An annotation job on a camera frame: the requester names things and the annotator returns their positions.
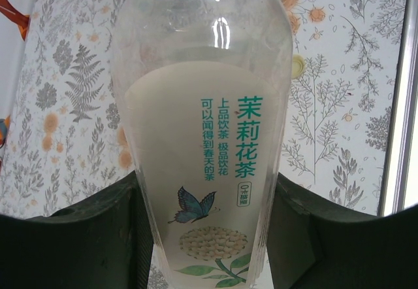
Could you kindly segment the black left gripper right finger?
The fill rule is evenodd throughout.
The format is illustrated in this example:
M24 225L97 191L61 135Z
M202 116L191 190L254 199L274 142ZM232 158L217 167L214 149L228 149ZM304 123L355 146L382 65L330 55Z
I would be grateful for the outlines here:
M417 207L372 216L278 175L267 251L275 288L416 288Z

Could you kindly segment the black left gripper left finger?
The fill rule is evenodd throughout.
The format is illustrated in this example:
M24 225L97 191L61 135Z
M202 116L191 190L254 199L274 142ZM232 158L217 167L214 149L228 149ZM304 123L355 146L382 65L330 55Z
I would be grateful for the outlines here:
M146 288L153 239L135 173L51 216L1 216L2 288Z

